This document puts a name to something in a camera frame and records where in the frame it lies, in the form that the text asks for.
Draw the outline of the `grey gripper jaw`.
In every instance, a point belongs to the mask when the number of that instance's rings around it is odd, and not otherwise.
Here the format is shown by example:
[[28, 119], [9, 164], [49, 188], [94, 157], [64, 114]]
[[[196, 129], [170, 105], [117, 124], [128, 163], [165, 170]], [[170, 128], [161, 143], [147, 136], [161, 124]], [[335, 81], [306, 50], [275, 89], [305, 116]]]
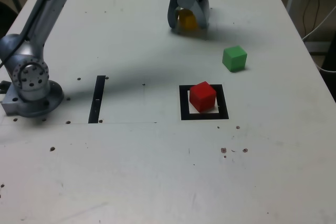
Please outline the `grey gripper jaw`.
[[170, 28], [175, 29], [177, 26], [178, 11], [180, 6], [177, 3], [177, 0], [170, 0], [169, 7], [167, 11], [167, 21]]
[[190, 10], [200, 29], [207, 29], [209, 20], [208, 0], [177, 0], [178, 6]]

